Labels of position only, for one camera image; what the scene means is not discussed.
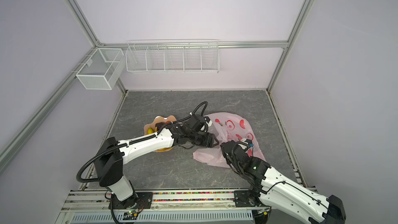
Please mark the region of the pink fruit-print plastic bag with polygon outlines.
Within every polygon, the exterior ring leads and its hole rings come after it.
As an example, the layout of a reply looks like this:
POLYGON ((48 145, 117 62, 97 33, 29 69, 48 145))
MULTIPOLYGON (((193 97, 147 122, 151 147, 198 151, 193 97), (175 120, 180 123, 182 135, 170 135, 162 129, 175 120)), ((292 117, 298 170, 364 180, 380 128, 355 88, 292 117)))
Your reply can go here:
MULTIPOLYGON (((209 132, 216 136, 220 144, 229 141, 251 140, 254 148, 248 151, 250 157, 254 156, 262 160, 265 159, 255 137, 254 131, 248 120, 245 118, 226 112, 209 114, 207 117, 212 121, 209 132)), ((228 168, 227 162, 222 155, 220 146, 215 148, 200 148, 193 153, 194 160, 209 166, 228 168)))

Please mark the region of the tan scalloped fruit bowl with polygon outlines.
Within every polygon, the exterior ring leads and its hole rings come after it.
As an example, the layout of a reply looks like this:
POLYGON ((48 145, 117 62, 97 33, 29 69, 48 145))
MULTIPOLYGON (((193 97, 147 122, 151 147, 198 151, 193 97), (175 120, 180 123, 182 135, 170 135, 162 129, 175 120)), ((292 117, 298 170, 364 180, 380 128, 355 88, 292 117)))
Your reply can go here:
POLYGON ((155 130, 155 138, 146 141, 146 144, 142 145, 141 154, 145 155, 150 152, 163 152, 169 151, 173 148, 173 141, 171 138, 170 131, 166 130, 166 134, 156 134, 157 131, 160 131, 160 128, 167 123, 175 122, 176 118, 173 115, 168 117, 157 116, 155 117, 152 123, 146 124, 144 126, 144 135, 148 136, 147 130, 148 128, 152 128, 155 130))

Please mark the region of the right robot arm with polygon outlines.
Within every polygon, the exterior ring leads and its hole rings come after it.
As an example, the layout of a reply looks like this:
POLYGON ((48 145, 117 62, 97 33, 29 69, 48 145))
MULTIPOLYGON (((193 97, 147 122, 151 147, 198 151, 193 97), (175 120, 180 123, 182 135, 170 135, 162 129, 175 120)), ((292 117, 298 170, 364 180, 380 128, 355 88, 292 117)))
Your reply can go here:
POLYGON ((254 204, 275 207, 304 224, 343 224, 342 200, 315 193, 282 175, 266 161, 248 155, 251 143, 229 141, 220 145, 227 165, 251 188, 254 204))

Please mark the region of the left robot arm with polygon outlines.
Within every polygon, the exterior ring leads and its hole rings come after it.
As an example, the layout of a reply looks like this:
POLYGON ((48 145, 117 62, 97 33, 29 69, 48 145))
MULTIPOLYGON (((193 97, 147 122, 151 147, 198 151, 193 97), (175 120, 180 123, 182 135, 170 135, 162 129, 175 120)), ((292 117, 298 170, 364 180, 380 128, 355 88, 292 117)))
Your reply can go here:
POLYGON ((200 103, 189 116, 164 123, 157 131, 129 140, 108 138, 97 154, 77 172, 80 183, 97 182, 111 193, 110 208, 134 208, 140 197, 132 183, 123 174, 124 165, 148 153, 174 148, 213 148, 219 145, 215 135, 209 132, 212 121, 204 115, 208 106, 200 103))

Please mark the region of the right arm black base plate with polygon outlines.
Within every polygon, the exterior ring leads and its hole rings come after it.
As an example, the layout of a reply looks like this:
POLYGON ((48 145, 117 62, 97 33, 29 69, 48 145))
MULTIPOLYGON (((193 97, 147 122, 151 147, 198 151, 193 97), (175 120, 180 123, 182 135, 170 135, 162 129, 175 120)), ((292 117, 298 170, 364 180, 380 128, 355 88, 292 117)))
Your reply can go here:
POLYGON ((234 191, 234 203, 236 207, 265 207, 269 206, 260 201, 260 192, 256 190, 234 191))

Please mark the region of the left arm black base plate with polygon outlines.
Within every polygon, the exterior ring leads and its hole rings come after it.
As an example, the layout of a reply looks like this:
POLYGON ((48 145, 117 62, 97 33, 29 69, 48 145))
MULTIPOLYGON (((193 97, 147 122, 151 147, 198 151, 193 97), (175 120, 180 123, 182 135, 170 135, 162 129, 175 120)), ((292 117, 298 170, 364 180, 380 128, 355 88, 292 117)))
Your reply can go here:
POLYGON ((149 209, 153 193, 149 191, 138 192, 124 201, 119 201, 116 196, 111 196, 110 205, 113 209, 149 209))

